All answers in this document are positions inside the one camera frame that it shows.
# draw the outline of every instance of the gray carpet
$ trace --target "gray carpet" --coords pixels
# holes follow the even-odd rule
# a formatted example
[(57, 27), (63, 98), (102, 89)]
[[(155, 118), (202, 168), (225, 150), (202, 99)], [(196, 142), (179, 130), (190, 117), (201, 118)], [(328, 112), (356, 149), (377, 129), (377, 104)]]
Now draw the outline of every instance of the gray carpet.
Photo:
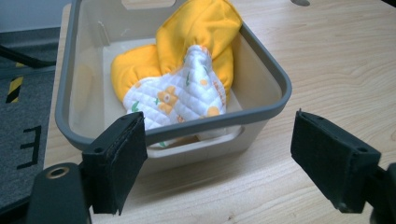
[[(0, 44), (46, 61), (56, 60), (58, 40), (59, 28), (0, 34)], [(43, 169), (54, 74), (0, 57), (0, 214), (26, 201)]]

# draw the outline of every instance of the wooden table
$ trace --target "wooden table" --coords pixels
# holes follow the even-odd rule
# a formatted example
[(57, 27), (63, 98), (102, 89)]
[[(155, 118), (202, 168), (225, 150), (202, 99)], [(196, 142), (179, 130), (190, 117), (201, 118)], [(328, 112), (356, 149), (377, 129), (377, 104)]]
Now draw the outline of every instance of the wooden table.
[[(94, 223), (368, 223), (332, 207), (290, 156), (295, 111), (333, 121), (396, 161), (396, 9), (379, 0), (233, 0), (290, 76), (293, 94), (244, 153), (137, 179), (122, 216)], [(59, 46), (46, 166), (80, 162), (53, 112), (69, 7)]]

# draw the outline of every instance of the yellow black tape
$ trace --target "yellow black tape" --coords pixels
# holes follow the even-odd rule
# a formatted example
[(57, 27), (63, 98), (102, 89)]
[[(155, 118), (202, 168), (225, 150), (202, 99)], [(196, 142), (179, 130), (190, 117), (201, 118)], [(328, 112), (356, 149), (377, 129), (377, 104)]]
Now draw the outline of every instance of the yellow black tape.
[(21, 84), (23, 82), (23, 77), (12, 78), (9, 83), (9, 91), (6, 99), (6, 103), (17, 103), (18, 96), (20, 95)]

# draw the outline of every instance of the yellow fabric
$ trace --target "yellow fabric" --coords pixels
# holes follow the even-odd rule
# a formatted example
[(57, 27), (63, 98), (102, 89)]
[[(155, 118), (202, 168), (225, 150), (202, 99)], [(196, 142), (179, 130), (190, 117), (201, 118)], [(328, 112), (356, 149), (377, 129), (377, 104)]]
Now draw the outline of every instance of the yellow fabric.
[(190, 0), (183, 4), (157, 31), (156, 45), (129, 50), (111, 66), (114, 91), (122, 101), (126, 92), (145, 77), (172, 73), (183, 64), (188, 47), (206, 47), (213, 70), (226, 90), (233, 84), (231, 42), (242, 19), (227, 0)]

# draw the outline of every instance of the plastic bin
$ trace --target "plastic bin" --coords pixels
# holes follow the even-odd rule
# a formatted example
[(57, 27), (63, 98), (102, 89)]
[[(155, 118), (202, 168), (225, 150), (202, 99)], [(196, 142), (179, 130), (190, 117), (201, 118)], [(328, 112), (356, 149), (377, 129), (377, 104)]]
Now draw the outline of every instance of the plastic bin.
[[(158, 27), (185, 1), (170, 7), (128, 8), (128, 0), (74, 0), (64, 50), (55, 119), (60, 131), (83, 150), (125, 110), (113, 92), (110, 65), (127, 49), (155, 42)], [(146, 132), (150, 143), (220, 128), (206, 140), (186, 137), (178, 146), (148, 147), (142, 174), (247, 149), (268, 119), (291, 95), (288, 76), (243, 24), (233, 42), (234, 81), (227, 114)]]

